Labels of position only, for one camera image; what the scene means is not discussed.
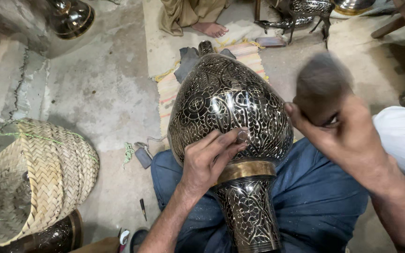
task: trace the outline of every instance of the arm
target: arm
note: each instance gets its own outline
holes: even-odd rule
[[[385,153],[363,101],[348,96],[333,128],[316,127],[298,106],[286,103],[293,125],[327,158],[353,176],[371,195],[374,209],[398,250],[405,250],[405,176]]]
[[[177,236],[188,213],[215,184],[226,164],[246,148],[246,143],[234,143],[241,130],[236,128],[226,134],[214,130],[200,141],[185,147],[182,179],[138,253],[174,252]]]

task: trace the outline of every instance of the blue trousers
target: blue trousers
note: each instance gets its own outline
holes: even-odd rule
[[[283,252],[343,253],[368,192],[339,166],[323,156],[306,138],[297,141],[277,168],[271,196]],[[170,150],[151,164],[154,190],[164,210],[182,177]],[[176,252],[229,253],[231,239],[215,196],[207,192],[188,215]]]

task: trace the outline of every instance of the wicker basket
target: wicker basket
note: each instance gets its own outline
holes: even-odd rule
[[[87,198],[99,167],[80,135],[32,119],[17,127],[5,135],[19,138],[0,153],[0,246],[69,215]]]

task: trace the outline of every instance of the striped rug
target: striped rug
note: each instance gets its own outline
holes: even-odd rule
[[[268,77],[265,75],[265,71],[262,66],[262,59],[258,54],[258,47],[251,43],[245,42],[237,45],[229,45],[216,47],[216,52],[221,52],[223,49],[229,49],[231,53],[246,66],[250,67],[265,81],[268,82]],[[179,91],[180,83],[177,82],[174,72],[166,75],[161,81],[157,83],[157,89],[159,91],[159,114],[160,114],[160,133],[161,136],[165,136],[168,130],[168,123],[170,121],[170,115],[174,101],[176,99],[177,92]],[[168,139],[163,140],[165,148],[169,148]]]

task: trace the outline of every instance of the hand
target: hand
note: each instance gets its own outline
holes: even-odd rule
[[[372,188],[380,175],[395,167],[395,159],[384,151],[370,112],[359,97],[351,94],[345,98],[333,128],[312,125],[293,103],[284,107],[293,125],[364,187]]]
[[[185,147],[184,172],[180,185],[198,200],[217,181],[228,162],[245,150],[247,143],[236,144],[237,135],[245,128],[235,128],[226,134],[213,130],[203,139]]]

